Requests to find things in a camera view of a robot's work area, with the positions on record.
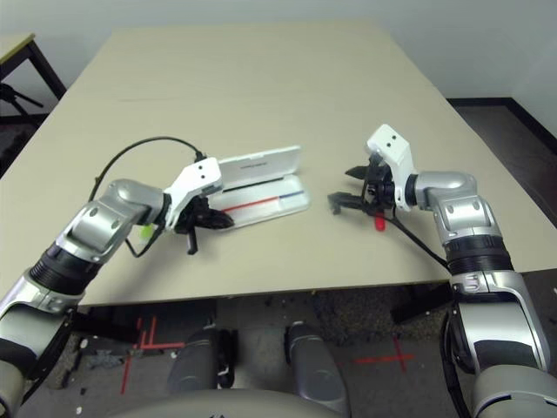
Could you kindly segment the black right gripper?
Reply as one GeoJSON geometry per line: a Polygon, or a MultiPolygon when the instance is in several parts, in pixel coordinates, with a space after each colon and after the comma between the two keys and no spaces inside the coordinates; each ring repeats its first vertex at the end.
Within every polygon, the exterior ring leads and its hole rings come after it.
{"type": "Polygon", "coordinates": [[[327,201],[333,214],[340,214],[347,208],[374,215],[395,207],[393,175],[382,157],[370,157],[369,165],[354,166],[345,171],[345,175],[364,179],[362,197],[348,192],[329,194],[327,201]]]}

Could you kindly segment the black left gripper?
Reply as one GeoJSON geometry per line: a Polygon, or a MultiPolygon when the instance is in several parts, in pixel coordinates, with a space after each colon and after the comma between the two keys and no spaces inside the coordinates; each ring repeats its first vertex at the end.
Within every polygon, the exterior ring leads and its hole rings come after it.
{"type": "Polygon", "coordinates": [[[223,211],[211,209],[208,198],[193,198],[180,213],[176,224],[176,234],[187,238],[187,253],[194,255],[198,252],[197,228],[228,229],[234,226],[234,221],[223,211]]]}

